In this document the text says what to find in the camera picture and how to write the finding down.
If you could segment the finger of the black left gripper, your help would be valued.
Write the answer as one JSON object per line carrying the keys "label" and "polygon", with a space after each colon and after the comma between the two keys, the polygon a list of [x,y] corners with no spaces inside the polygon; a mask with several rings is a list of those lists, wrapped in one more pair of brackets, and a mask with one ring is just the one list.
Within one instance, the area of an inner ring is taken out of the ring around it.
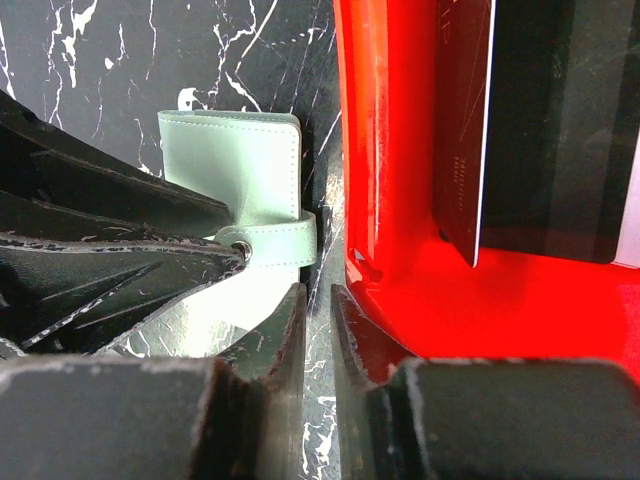
{"label": "finger of the black left gripper", "polygon": [[95,354],[243,271],[217,200],[153,177],[1,97],[1,351]]}

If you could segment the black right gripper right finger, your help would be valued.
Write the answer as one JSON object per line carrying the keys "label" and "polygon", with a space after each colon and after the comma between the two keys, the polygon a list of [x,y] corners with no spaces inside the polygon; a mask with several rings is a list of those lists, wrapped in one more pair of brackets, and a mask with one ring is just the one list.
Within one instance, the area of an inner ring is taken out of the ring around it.
{"label": "black right gripper right finger", "polygon": [[635,479],[639,387],[594,359],[420,358],[331,289],[346,479]]}

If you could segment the red plastic card tray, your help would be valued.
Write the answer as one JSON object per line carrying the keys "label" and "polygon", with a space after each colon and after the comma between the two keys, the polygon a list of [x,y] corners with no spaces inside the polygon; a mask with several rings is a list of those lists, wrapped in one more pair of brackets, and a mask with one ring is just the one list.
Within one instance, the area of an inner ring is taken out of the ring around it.
{"label": "red plastic card tray", "polygon": [[334,5],[346,281],[422,357],[595,358],[639,372],[639,274],[484,249],[469,266],[431,214],[433,1]]}

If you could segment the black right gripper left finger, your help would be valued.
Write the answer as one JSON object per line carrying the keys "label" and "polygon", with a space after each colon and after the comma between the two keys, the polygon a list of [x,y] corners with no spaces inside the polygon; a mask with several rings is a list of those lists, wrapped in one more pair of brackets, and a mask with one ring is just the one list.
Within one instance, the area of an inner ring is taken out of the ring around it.
{"label": "black right gripper left finger", "polygon": [[40,355],[1,364],[5,479],[292,479],[307,292],[215,357]]}

